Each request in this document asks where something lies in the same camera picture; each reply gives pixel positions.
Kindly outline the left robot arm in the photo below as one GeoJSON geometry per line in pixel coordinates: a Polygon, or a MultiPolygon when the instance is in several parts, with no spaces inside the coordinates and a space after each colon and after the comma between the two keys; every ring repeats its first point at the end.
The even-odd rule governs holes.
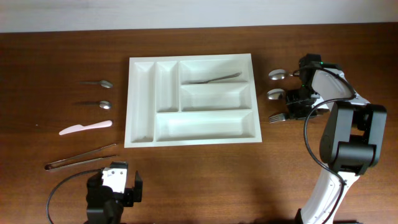
{"type": "Polygon", "coordinates": [[[126,207],[142,201],[143,180],[135,172],[134,186],[126,187],[127,162],[112,162],[87,181],[88,223],[117,224],[126,207]]]}

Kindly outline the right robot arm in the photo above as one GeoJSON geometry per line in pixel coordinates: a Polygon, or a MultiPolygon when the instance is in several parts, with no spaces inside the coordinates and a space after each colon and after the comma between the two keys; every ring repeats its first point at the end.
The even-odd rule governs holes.
{"type": "Polygon", "coordinates": [[[330,110],[320,140],[320,155],[308,153],[322,168],[310,199],[297,211],[296,223],[333,223],[349,188],[380,158],[387,111],[361,97],[341,67],[306,54],[293,72],[302,82],[289,90],[285,102],[289,119],[311,118],[330,110]]]}

